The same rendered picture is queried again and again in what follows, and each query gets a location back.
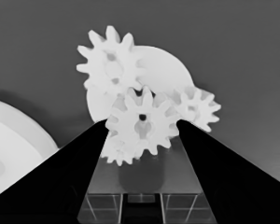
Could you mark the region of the white round pinned carrier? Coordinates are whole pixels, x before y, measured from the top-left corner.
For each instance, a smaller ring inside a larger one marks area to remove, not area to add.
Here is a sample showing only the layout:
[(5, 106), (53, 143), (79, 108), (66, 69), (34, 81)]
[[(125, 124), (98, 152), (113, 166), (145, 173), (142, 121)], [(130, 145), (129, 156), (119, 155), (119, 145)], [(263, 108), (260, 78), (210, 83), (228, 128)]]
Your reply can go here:
[[(172, 92), (183, 84), (193, 86), (192, 78), (185, 65), (169, 52), (151, 46), (136, 46), (134, 51), (143, 55), (138, 63), (146, 69), (146, 73), (140, 77), (142, 87), (148, 85), (154, 92)], [(117, 97), (125, 95), (128, 90), (118, 95), (111, 95), (103, 93), (93, 85), (85, 86), (85, 88), (88, 109), (94, 121), (107, 119)]]

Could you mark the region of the large thick white disc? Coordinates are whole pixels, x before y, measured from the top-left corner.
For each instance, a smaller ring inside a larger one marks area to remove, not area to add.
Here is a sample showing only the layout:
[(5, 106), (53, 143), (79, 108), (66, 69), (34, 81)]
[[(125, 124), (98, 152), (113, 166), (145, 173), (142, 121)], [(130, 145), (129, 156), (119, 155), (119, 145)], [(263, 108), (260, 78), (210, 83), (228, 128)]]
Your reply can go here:
[(58, 150), (37, 121), (0, 101), (0, 194)]

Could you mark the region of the small white toothed gear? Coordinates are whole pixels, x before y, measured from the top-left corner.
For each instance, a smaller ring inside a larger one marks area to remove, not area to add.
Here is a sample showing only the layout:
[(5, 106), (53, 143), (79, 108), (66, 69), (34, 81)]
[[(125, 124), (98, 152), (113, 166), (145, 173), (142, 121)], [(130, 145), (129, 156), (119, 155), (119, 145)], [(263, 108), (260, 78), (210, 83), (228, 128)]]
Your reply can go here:
[(132, 139), (123, 141), (117, 136), (108, 137), (105, 140), (100, 157), (106, 159), (108, 164), (115, 162), (117, 166), (121, 166), (126, 162), (132, 165), (133, 160), (138, 160), (140, 158), (138, 149), (138, 140)]
[(111, 107), (105, 126), (109, 130), (108, 137), (138, 140), (141, 157), (145, 150), (157, 155), (158, 146), (169, 147), (170, 138), (178, 135), (175, 126), (178, 120), (178, 113), (163, 93), (153, 96), (150, 89), (144, 88), (140, 97), (133, 90), (119, 97)]
[(146, 69), (138, 64), (143, 55), (134, 51), (133, 35), (127, 33), (120, 38), (115, 27), (107, 25), (105, 37), (94, 30), (90, 30), (88, 36), (92, 48), (77, 47), (77, 51), (87, 60), (77, 65), (78, 72), (89, 75), (85, 86), (93, 85), (111, 95), (124, 93), (129, 88), (140, 90), (140, 77), (146, 73)]
[(203, 90), (190, 86), (179, 89), (176, 93), (180, 103), (175, 108), (180, 116), (203, 131), (212, 132), (209, 124), (219, 121), (215, 113), (221, 109), (221, 105), (215, 101), (215, 95), (207, 93), (203, 97)]

